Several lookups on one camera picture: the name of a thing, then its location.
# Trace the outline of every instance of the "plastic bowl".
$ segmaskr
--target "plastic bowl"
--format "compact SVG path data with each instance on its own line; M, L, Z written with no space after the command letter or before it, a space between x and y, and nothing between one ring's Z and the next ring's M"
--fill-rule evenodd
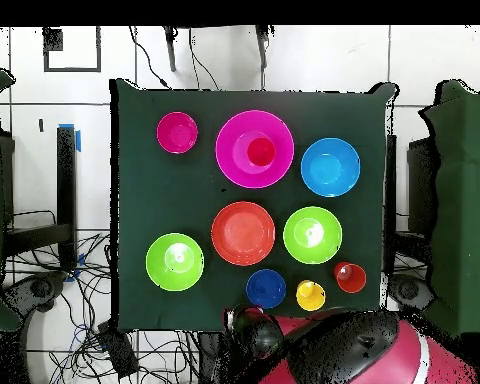
M165 234L151 245L146 254L146 271L151 281L168 291L192 287L204 269L203 251L185 234Z
M283 242L288 253L304 264L321 264L331 259L341 246L338 219L327 209L308 206L286 221Z
M245 188L263 188L279 181L292 164L293 152L293 137L286 124L261 110L233 116L215 143L220 170Z
M348 262L340 262L334 267L334 277L340 289L346 293L357 293L366 284L364 269Z
M236 202L217 214L211 236L215 250L224 260L234 265L253 265L272 250L275 226L261 206Z
M305 311L316 311L325 303L325 291L320 284L304 280L297 286L297 303Z
M286 284L279 273L260 269L251 275L245 291L252 304L263 309L275 308L286 296Z
M345 194L359 179L361 165L355 149L339 138L323 138L302 156L301 175L306 186L324 197Z
M158 123L156 138L169 153L185 153L197 140L197 125L186 113L171 112Z

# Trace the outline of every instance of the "table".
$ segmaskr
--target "table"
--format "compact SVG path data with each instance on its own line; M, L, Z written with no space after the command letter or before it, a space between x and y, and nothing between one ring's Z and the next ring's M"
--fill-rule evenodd
M376 309L381 278L382 195L386 152L386 104L395 86L379 84L369 93L222 92L197 90L139 90L128 82L111 80L112 110L118 110L119 157L119 322L121 330L223 329L222 313L247 302L245 284L255 271L271 268L286 280L287 295L270 310L278 316L307 316L295 299L304 279L324 287L324 309L348 306ZM233 115L265 110L280 117L292 132L295 157L287 174L260 190L236 186L220 171L215 140ZM191 115L199 128L195 146L171 155L158 144L158 121L171 111ZM351 143L361 161L361 175L347 194L320 197L307 189L300 160L307 147L320 138L339 137ZM271 253L260 263L229 264L214 250L210 227L216 214L235 201L264 207L276 226ZM343 242L325 264L304 265L286 251L282 232L287 218L305 206L334 213L343 227ZM167 292L149 279L145 255L161 235L180 232L196 240L204 253L204 273L183 292ZM366 271L367 284L357 294L338 287L333 267L339 261L357 263Z

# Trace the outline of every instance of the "yellow cup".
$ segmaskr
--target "yellow cup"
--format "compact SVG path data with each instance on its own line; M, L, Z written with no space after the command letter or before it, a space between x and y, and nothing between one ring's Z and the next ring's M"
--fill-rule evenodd
M301 281L297 286L297 303L305 311L316 311L325 303L325 291L313 281Z

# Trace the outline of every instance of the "plastic cup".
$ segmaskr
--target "plastic cup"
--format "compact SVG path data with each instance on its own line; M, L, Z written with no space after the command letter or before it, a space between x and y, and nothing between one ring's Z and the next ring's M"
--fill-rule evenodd
M245 286L249 301L263 309L275 308L286 296L284 278L271 269L260 269L251 275Z
M229 119L215 143L222 173L245 188L263 188L279 181L293 160L293 137L277 116L248 110Z
M171 112L158 123L156 137L169 153L185 153L197 140L197 125L186 113Z
M359 265L340 262L334 267L334 277L340 289L346 293L357 293L366 284L366 273Z
M164 290L182 291L192 287L203 269L203 251L185 234L170 233L159 237L146 254L148 276Z
M297 286L297 303L305 311L316 311L325 303L325 291L313 281L301 281Z
M354 187L361 164L349 143L339 138L323 138L306 150L300 169L304 183L312 192L336 197Z
M283 242L288 253L305 264L321 264L331 259L341 246L338 219L327 209L308 206L286 221Z

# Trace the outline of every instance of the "red bowl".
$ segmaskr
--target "red bowl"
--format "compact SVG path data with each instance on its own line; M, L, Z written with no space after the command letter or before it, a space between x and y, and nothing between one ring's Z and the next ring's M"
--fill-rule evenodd
M261 206L236 202L217 214L211 235L215 250L224 260L234 265L253 265L272 250L275 226Z

